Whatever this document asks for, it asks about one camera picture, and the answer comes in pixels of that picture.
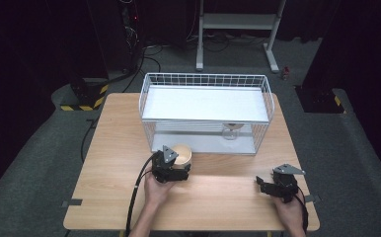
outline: yellow black caution tape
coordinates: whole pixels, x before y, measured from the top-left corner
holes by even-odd
[[[90,105],[60,105],[60,108],[63,111],[93,111],[97,110],[99,106],[102,104],[104,101],[105,93],[108,90],[108,85],[105,85],[102,87],[100,90],[99,95],[97,96],[97,99],[94,101],[94,103],[91,103]]]
[[[335,102],[336,102],[336,105],[337,105],[339,108],[343,108],[343,106],[342,106],[342,101],[341,101],[341,99],[339,99],[338,96],[335,96]]]

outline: small bowl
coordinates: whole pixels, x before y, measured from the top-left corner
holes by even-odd
[[[178,153],[178,157],[175,160],[175,164],[173,165],[174,169],[184,169],[188,164],[191,163],[191,148],[185,144],[177,144],[172,147],[176,153]]]

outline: shelf leg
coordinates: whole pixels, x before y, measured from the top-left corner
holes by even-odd
[[[279,8],[276,13],[276,17],[273,22],[273,28],[270,33],[270,38],[268,43],[264,43],[265,53],[267,54],[267,60],[270,65],[270,70],[273,73],[279,72],[279,68],[277,67],[276,60],[274,59],[273,52],[271,48],[273,47],[274,39],[276,37],[277,29],[279,28],[280,19],[282,18],[283,8],[285,7],[286,0],[281,0],[279,4]]]
[[[203,0],[200,0],[199,30],[197,36],[196,71],[203,70]]]

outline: human arm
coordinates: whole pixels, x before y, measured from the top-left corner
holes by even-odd
[[[150,234],[157,211],[166,201],[169,190],[175,184],[175,182],[166,184],[158,182],[150,171],[151,168],[147,168],[145,174],[145,203],[129,237],[147,237]]]
[[[302,192],[298,192],[297,196],[301,201],[304,200]],[[289,235],[291,237],[305,237],[306,235],[303,229],[303,207],[298,199],[295,197],[292,201],[283,203],[280,197],[270,197],[276,205],[277,215]]]

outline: white metal shelf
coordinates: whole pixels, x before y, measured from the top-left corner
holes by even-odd
[[[204,14],[204,29],[272,30],[275,15]]]
[[[203,70],[203,30],[204,29],[242,29],[242,30],[269,30],[270,37],[264,43],[265,53],[274,73],[279,72],[276,60],[271,51],[273,42],[282,18],[283,8],[286,0],[280,0],[276,14],[215,14],[203,12],[203,0],[200,0],[199,10],[199,32],[196,52],[196,70]]]

